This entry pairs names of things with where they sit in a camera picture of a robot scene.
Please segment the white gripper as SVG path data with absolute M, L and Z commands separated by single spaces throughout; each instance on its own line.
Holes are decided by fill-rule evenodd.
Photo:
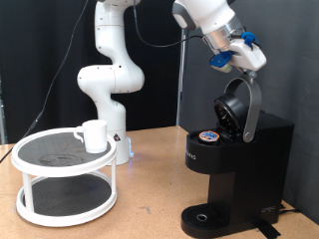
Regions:
M 244 74 L 250 78 L 256 79 L 255 71 L 266 64 L 266 57 L 261 49 L 255 44 L 249 47 L 242 39 L 235 39 L 230 44 L 230 51 L 232 57 L 229 64 L 244 69 Z

